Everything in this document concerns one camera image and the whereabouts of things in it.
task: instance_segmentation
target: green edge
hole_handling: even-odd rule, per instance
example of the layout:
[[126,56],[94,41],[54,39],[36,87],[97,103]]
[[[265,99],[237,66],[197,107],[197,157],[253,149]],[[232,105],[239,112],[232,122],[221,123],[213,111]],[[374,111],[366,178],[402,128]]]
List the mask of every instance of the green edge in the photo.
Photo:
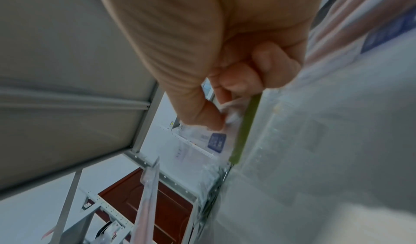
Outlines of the green edge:
[[238,164],[240,161],[241,155],[246,145],[248,134],[250,133],[251,125],[253,124],[254,117],[256,116],[257,108],[261,100],[261,93],[253,96],[250,99],[247,110],[243,117],[243,122],[241,123],[240,129],[238,131],[237,139],[234,144],[233,152],[230,156],[230,163],[233,165]]

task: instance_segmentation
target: brown door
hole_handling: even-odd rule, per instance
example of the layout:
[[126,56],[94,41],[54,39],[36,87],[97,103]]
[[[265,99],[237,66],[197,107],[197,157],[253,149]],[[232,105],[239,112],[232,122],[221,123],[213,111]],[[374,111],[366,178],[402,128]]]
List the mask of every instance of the brown door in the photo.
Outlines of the brown door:
[[[99,193],[133,223],[144,188],[140,183],[142,172],[143,169],[139,168]],[[191,203],[159,182],[153,240],[157,244],[180,244],[191,211]]]

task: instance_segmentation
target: hand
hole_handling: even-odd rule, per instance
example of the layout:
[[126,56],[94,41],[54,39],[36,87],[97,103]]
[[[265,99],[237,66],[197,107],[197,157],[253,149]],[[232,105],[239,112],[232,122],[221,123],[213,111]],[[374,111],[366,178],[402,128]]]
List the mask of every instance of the hand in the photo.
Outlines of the hand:
[[220,103],[279,88],[300,71],[321,0],[103,0],[186,124],[219,130],[205,100]]

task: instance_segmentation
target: fingernail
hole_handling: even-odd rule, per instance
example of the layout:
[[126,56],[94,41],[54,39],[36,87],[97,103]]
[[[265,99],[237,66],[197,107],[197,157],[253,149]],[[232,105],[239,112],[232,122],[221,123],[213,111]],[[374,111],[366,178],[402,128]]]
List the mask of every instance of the fingernail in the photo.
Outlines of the fingernail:
[[272,69],[272,57],[269,51],[259,52],[256,55],[258,69],[262,72],[269,72]]
[[248,89],[248,85],[246,82],[238,82],[234,85],[226,86],[226,88],[232,92],[239,94],[246,92]]

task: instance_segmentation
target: blue label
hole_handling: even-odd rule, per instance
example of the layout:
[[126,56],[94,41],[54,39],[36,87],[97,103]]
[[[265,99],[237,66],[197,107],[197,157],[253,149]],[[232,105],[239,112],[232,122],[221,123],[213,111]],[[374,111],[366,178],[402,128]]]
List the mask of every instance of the blue label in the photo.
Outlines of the blue label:
[[361,54],[374,49],[416,27],[416,7],[368,34]]
[[224,133],[213,133],[211,138],[209,138],[208,148],[213,149],[217,153],[221,153],[224,148],[226,138],[227,135]]

